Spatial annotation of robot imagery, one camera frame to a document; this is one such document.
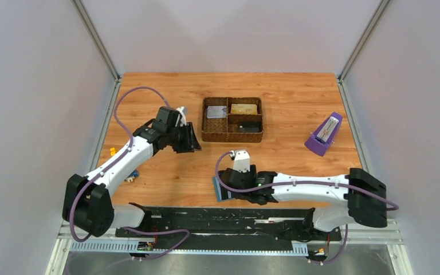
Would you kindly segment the teal leather card holder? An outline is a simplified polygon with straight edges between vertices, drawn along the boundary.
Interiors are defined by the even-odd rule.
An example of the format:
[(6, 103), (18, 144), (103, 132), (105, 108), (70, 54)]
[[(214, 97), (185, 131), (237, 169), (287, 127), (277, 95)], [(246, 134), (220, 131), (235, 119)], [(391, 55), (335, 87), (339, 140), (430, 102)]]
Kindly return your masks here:
[(224, 202), (234, 199), (232, 193), (225, 189), (216, 177), (213, 177), (213, 186), (217, 202)]

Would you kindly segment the black VIP card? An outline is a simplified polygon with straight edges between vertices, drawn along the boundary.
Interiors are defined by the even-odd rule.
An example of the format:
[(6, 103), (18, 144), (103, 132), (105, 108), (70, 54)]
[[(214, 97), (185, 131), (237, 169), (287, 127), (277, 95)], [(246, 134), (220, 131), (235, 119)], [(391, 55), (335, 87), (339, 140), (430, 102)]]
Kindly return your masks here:
[(262, 123), (259, 121), (240, 121), (238, 132), (259, 133), (262, 132)]

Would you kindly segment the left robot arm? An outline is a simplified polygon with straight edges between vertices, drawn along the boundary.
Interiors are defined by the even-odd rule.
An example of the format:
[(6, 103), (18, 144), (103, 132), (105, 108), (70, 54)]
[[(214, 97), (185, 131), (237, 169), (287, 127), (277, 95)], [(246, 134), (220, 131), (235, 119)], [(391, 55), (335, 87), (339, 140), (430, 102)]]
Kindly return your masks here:
[(187, 109), (160, 107), (156, 118), (134, 132), (114, 156), (84, 176), (72, 175), (66, 184), (62, 217), (94, 237), (110, 228), (130, 227), (140, 237), (152, 231), (152, 221), (139, 205), (113, 205), (112, 196), (141, 164), (170, 146), (177, 154), (200, 151)]

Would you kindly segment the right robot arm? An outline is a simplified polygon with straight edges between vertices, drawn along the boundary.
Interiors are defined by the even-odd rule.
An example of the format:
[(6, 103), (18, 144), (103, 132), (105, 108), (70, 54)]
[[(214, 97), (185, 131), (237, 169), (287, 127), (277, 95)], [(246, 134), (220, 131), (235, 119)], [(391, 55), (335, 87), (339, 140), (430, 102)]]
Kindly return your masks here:
[(387, 226), (387, 187), (361, 168), (328, 177), (257, 172), (255, 166), (249, 172), (228, 168), (218, 171), (213, 184), (219, 202), (240, 199), (258, 205), (287, 201), (327, 203), (327, 207), (311, 209), (306, 217), (304, 231), (311, 239), (350, 223), (373, 228)]

